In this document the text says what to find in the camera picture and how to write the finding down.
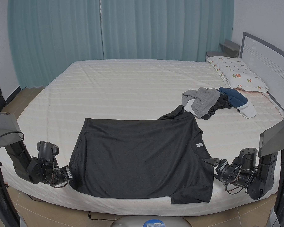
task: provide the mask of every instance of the floral pillow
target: floral pillow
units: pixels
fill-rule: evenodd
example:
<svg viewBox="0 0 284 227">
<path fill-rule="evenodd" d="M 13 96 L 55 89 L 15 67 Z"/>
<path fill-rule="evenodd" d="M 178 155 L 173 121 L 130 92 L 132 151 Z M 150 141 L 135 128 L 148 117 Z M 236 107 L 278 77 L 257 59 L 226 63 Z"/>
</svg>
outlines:
<svg viewBox="0 0 284 227">
<path fill-rule="evenodd" d="M 241 58 L 213 56 L 207 59 L 216 69 L 228 88 L 266 93 L 264 81 L 242 61 Z"/>
</svg>

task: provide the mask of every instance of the teal curtain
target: teal curtain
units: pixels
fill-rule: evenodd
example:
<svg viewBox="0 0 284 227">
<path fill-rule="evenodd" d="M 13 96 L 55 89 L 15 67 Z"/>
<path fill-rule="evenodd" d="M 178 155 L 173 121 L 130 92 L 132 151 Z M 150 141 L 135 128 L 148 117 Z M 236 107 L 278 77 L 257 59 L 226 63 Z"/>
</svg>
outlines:
<svg viewBox="0 0 284 227">
<path fill-rule="evenodd" d="M 234 0 L 101 0 L 105 59 L 204 61 L 231 39 Z"/>
<path fill-rule="evenodd" d="M 204 61 L 231 39 L 233 16 L 234 0 L 9 0 L 8 29 L 24 88 L 79 60 Z"/>
<path fill-rule="evenodd" d="M 9 0 L 20 87 L 46 86 L 75 61 L 103 59 L 100 0 Z"/>
</svg>

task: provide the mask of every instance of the white headboard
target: white headboard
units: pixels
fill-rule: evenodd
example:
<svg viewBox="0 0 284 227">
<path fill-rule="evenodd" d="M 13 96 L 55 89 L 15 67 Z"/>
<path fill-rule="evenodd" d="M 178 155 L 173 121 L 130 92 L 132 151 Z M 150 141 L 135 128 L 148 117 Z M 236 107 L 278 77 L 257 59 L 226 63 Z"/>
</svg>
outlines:
<svg viewBox="0 0 284 227">
<path fill-rule="evenodd" d="M 284 51 L 244 32 L 240 57 L 263 79 L 270 96 L 284 111 Z"/>
</svg>

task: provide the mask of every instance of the black t-shirt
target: black t-shirt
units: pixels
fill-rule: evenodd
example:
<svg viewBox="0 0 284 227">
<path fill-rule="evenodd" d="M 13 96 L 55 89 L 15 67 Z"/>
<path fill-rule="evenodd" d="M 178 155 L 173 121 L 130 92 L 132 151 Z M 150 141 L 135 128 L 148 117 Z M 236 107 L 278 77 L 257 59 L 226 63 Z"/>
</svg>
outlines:
<svg viewBox="0 0 284 227">
<path fill-rule="evenodd" d="M 155 120 L 86 118 L 70 160 L 70 185 L 102 198 L 209 202 L 213 167 L 203 162 L 210 155 L 202 134 L 181 105 Z"/>
</svg>

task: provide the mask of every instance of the floor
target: floor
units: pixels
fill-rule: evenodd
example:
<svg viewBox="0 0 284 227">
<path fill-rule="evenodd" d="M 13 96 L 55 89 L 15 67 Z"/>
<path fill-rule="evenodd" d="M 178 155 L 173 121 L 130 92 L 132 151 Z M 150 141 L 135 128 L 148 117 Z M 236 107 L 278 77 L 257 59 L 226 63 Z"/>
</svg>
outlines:
<svg viewBox="0 0 284 227">
<path fill-rule="evenodd" d="M 23 89 L 2 111 L 14 113 L 18 118 L 42 90 L 42 87 Z M 73 210 L 47 202 L 36 202 L 12 187 L 8 188 L 8 192 L 16 210 L 24 217 L 28 227 L 109 227 L 113 223 L 111 220 L 122 217 L 122 215 L 92 212 L 91 218 L 93 219 L 110 220 L 90 220 L 87 211 Z M 264 227 L 275 201 L 276 194 L 273 194 L 267 199 L 220 213 L 185 217 L 185 219 L 193 227 L 252 227 L 254 225 Z"/>
</svg>

